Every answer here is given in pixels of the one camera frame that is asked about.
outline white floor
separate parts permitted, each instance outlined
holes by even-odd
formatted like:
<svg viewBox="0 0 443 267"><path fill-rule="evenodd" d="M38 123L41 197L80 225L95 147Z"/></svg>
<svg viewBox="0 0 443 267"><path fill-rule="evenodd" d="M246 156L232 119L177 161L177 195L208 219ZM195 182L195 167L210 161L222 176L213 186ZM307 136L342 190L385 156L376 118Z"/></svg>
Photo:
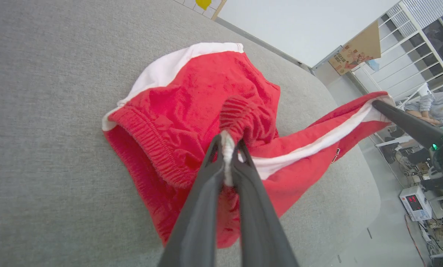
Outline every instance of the white floor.
<svg viewBox="0 0 443 267"><path fill-rule="evenodd" d="M329 63L316 72L338 105L362 96L346 77L339 76ZM359 143L373 173L381 196L381 209L376 220L358 236L344 251L333 258L326 267L420 267L423 266L416 247L409 236L404 221L406 210L398 195L403 189L388 163L369 138ZM391 165L401 184L407 185L406 177L399 171L398 163ZM426 243L417 223L409 220L409 228L427 266L431 266Z"/></svg>

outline white metal railing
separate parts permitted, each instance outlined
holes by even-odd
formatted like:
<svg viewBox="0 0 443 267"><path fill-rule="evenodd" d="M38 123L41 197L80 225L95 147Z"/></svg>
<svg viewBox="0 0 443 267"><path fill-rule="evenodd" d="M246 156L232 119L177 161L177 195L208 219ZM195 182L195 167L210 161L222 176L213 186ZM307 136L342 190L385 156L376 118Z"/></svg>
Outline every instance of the white metal railing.
<svg viewBox="0 0 443 267"><path fill-rule="evenodd" d="M407 98L424 83L428 83L431 92L443 87L443 60L408 7L399 2L386 14L389 18L379 20L378 24L382 50L377 59L379 71L361 63L352 73L366 90L387 91L395 100ZM390 29L391 22L395 29Z"/></svg>

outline red garment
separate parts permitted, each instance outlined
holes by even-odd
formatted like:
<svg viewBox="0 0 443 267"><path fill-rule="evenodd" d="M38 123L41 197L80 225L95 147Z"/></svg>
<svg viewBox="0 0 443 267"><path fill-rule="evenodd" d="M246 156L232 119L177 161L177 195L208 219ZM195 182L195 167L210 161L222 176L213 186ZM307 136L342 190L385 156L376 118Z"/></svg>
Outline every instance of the red garment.
<svg viewBox="0 0 443 267"><path fill-rule="evenodd" d="M245 139L281 216L335 159L387 125L371 101L392 103L386 92L371 93L279 137L279 96L279 86L266 81L240 44L195 44L152 63L128 98L105 116L104 134L133 177L164 245L220 130L235 142ZM218 247L239 237L238 210L235 191L225 186L218 203Z"/></svg>

